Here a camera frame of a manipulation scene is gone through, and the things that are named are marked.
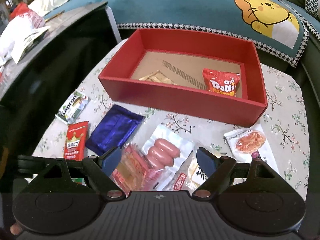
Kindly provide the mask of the steamed cake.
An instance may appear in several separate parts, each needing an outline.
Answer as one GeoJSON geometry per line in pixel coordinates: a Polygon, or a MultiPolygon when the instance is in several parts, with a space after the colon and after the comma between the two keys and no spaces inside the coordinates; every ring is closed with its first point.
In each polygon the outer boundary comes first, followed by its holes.
{"type": "Polygon", "coordinates": [[[185,182],[185,185],[189,192],[193,193],[200,185],[202,185],[208,179],[208,176],[204,173],[203,169],[200,168],[194,154],[191,157],[189,157],[189,161],[190,164],[187,168],[188,178],[185,182]]]}

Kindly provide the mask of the blue foil snack packet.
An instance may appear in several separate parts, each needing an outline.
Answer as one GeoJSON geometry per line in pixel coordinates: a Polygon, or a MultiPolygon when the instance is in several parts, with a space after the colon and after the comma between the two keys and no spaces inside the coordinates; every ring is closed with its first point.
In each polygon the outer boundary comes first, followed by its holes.
{"type": "Polygon", "coordinates": [[[144,116],[113,105],[94,129],[85,146],[98,156],[113,147],[123,147],[143,120],[144,116]]]}

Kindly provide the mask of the red crown spicy strip packet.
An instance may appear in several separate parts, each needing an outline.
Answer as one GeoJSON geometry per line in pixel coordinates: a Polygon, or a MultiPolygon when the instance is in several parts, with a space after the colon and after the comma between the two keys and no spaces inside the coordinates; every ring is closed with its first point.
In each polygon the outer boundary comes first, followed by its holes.
{"type": "Polygon", "coordinates": [[[63,157],[67,160],[81,161],[84,158],[88,121],[71,124],[66,134],[63,157]]]}

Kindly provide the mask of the white noodle snack packet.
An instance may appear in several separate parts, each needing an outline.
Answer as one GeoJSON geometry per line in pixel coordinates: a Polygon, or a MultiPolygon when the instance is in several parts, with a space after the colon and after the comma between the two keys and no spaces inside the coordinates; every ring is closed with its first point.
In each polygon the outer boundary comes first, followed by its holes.
{"type": "Polygon", "coordinates": [[[224,137],[237,162],[250,164],[252,159],[258,158],[279,173],[271,146],[261,124],[227,132],[224,137]]]}

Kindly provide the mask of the vacuum packed sausages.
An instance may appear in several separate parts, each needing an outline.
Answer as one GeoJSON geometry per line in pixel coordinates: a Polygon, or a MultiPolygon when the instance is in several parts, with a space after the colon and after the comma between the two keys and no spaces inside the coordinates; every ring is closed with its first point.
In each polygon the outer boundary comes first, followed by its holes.
{"type": "Polygon", "coordinates": [[[158,178],[152,190],[163,191],[193,151],[194,143],[164,125],[158,125],[142,147],[158,178]]]}

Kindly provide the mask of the green white Kapron wafer packet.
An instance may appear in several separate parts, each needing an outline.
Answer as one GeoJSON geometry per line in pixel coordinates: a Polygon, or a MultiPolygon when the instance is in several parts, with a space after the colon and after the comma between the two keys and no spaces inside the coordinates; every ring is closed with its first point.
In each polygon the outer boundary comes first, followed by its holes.
{"type": "Polygon", "coordinates": [[[89,101],[86,94],[76,89],[59,108],[55,117],[66,125],[73,124],[89,101]]]}

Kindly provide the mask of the red Trolli candy bag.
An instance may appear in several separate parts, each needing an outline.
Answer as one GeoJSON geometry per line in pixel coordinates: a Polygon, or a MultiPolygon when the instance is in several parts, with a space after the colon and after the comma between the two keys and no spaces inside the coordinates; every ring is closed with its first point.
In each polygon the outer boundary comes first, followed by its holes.
{"type": "Polygon", "coordinates": [[[236,96],[240,82],[239,73],[222,72],[213,69],[203,69],[202,76],[206,91],[226,96],[236,96]]]}

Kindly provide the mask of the gold foil snack packet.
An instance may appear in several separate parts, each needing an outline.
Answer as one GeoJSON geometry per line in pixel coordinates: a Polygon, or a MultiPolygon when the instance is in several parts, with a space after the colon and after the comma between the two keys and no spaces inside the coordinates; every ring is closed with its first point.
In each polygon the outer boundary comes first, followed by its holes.
{"type": "Polygon", "coordinates": [[[176,85],[174,81],[166,77],[161,71],[153,72],[149,75],[139,78],[140,81],[149,81],[149,82],[156,82],[156,83],[164,83],[168,85],[176,85]]]}

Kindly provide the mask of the pink pastry packet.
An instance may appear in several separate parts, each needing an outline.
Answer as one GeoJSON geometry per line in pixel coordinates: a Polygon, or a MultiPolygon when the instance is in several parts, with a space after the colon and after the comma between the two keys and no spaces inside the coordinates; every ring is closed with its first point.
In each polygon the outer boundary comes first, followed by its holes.
{"type": "Polygon", "coordinates": [[[111,178],[128,196],[131,191],[152,190],[159,175],[140,148],[136,144],[129,144],[121,150],[120,163],[111,178]]]}

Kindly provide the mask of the dark glass side table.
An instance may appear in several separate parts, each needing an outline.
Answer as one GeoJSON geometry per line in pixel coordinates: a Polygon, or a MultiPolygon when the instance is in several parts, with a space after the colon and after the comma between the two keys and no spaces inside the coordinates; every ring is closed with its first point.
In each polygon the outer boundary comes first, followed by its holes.
{"type": "Polygon", "coordinates": [[[117,41],[107,3],[64,12],[1,78],[1,151],[32,154],[62,105],[117,41]]]}

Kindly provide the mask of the floral tablecloth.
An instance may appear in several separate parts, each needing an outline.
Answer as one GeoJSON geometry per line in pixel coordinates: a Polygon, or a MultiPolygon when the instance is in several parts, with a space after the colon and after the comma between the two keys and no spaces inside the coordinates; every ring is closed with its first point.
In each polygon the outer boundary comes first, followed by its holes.
{"type": "MultiPolygon", "coordinates": [[[[118,51],[114,47],[80,83],[78,90],[89,97],[89,103],[78,117],[95,129],[113,101],[103,89],[98,75],[118,51]]],[[[295,80],[267,65],[262,65],[268,108],[260,117],[265,136],[277,162],[279,174],[302,196],[309,182],[310,146],[308,122],[302,91],[295,80]]],[[[129,111],[144,116],[142,125],[132,137],[138,146],[151,137],[158,125],[164,125],[179,136],[198,142],[210,152],[231,155],[224,135],[235,125],[209,119],[162,111],[150,107],[125,105],[129,111]]]]}

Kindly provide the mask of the red cardboard box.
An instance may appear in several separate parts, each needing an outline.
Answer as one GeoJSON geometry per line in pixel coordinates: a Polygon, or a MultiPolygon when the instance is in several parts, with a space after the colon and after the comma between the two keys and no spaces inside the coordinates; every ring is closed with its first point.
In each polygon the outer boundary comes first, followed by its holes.
{"type": "Polygon", "coordinates": [[[174,29],[138,29],[99,74],[114,101],[250,127],[268,107],[251,41],[174,29]],[[203,69],[240,74],[236,96],[206,91],[203,69]],[[161,71],[176,85],[140,81],[161,71]]]}

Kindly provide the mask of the papers and bags on side table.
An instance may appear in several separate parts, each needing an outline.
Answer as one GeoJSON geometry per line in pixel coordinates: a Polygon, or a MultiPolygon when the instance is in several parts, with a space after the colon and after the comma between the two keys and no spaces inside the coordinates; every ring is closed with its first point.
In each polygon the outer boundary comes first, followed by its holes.
{"type": "Polygon", "coordinates": [[[19,63],[27,48],[49,28],[44,18],[27,4],[20,3],[13,10],[10,22],[1,34],[1,83],[4,82],[8,61],[19,63]]]}

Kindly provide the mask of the teal lion sofa cover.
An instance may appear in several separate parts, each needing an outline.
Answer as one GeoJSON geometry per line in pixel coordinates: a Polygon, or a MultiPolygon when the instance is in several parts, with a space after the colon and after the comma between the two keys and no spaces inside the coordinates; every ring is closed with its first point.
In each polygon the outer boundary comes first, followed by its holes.
{"type": "Polygon", "coordinates": [[[119,29],[185,29],[233,36],[292,66],[309,31],[298,12],[279,0],[69,0],[54,13],[106,3],[119,29]]]}

